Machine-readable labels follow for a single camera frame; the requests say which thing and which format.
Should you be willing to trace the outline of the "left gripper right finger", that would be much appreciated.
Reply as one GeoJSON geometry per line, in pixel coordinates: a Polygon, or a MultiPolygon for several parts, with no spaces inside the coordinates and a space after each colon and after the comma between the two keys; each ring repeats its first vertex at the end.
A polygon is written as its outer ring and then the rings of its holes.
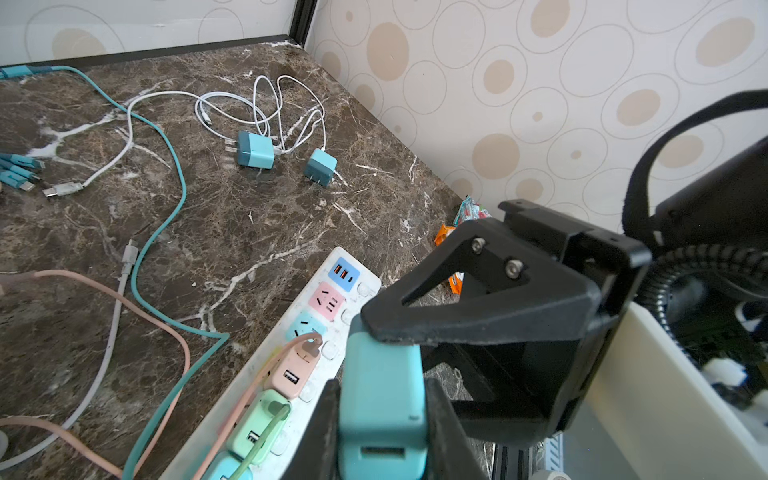
{"type": "Polygon", "coordinates": [[[436,378],[427,378],[425,389],[428,455],[423,479],[479,479],[479,465],[451,400],[436,378]]]}

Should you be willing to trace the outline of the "green charger plug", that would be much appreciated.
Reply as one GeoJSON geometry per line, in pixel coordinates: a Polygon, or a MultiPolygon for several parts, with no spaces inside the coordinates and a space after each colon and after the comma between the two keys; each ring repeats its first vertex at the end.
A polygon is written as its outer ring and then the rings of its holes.
{"type": "Polygon", "coordinates": [[[264,390],[256,396],[229,435],[226,441],[227,449],[236,457],[244,460],[255,443],[261,438],[264,430],[285,405],[288,406],[288,412],[278,420],[273,431],[266,436],[264,445],[251,462],[252,465],[263,463],[292,410],[291,402],[276,390],[264,390]]]}

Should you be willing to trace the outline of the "pink charger plug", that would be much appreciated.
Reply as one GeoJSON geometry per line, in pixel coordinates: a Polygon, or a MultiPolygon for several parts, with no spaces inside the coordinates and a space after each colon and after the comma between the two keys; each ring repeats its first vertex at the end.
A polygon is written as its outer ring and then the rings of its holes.
{"type": "Polygon", "coordinates": [[[265,390],[274,390],[287,400],[299,396],[320,359],[319,347],[312,342],[292,346],[282,355],[265,382],[265,390]]]}

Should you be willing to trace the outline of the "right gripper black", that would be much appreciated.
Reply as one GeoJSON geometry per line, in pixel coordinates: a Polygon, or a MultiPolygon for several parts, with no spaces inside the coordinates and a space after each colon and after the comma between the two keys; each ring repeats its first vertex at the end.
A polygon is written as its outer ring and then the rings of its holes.
{"type": "Polygon", "coordinates": [[[530,446],[567,429],[652,260],[640,241],[526,200],[459,226],[360,317],[378,341],[456,368],[471,438],[530,446]]]}

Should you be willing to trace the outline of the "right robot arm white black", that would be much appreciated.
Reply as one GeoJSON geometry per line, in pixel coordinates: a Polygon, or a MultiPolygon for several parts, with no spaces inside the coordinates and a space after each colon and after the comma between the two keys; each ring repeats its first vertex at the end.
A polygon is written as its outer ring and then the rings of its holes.
{"type": "Polygon", "coordinates": [[[471,220],[362,309],[377,340],[426,350],[468,381],[453,412],[471,437],[527,446],[565,430],[631,303],[696,367],[764,359],[767,330],[738,325],[740,302],[767,310],[767,143],[760,140],[656,207],[648,184],[674,141],[767,105],[728,96],[656,140],[635,166],[616,234],[526,200],[471,220]]]}

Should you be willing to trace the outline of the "long white power strip pastel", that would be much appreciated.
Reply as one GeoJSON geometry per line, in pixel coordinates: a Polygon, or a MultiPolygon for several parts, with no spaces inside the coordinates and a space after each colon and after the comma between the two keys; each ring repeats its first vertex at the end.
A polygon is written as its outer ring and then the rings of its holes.
{"type": "Polygon", "coordinates": [[[213,404],[163,472],[163,478],[194,476],[261,369],[267,371],[265,377],[204,476],[228,478],[274,414],[287,404],[287,418],[267,437],[264,448],[242,475],[245,479],[281,478],[303,437],[320,392],[340,370],[353,317],[380,287],[378,276],[342,247],[335,247],[213,404]]]}

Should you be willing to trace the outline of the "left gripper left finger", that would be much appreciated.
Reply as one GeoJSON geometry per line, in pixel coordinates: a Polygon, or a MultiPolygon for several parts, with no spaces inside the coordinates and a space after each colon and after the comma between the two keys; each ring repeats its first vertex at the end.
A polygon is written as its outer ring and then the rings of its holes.
{"type": "Polygon", "coordinates": [[[283,480],[340,479],[340,393],[341,384],[337,379],[325,384],[297,450],[282,475],[283,480]]]}

